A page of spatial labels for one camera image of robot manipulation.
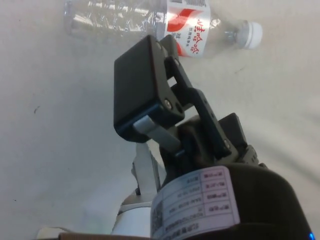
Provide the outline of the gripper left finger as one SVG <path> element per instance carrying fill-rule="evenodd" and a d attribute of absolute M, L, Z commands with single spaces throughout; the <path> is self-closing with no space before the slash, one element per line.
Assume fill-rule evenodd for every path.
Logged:
<path fill-rule="evenodd" d="M 126 141 L 154 140 L 171 154 L 182 144 L 174 129 L 185 118 L 169 85 L 179 57 L 171 35 L 158 41 L 148 35 L 114 62 L 113 126 Z"/>

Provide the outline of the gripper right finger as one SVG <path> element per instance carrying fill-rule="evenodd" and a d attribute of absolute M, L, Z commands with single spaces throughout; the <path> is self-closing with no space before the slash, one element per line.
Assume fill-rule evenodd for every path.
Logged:
<path fill-rule="evenodd" d="M 178 57 L 176 40 L 167 35 L 160 41 L 165 55 L 167 76 L 174 77 L 171 87 L 183 111 L 195 107 L 197 115 L 178 127 L 184 156 L 193 166 L 231 163 L 259 165 L 255 149 L 247 143 L 239 117 L 231 113 L 218 120 L 204 93 L 192 86 Z"/>

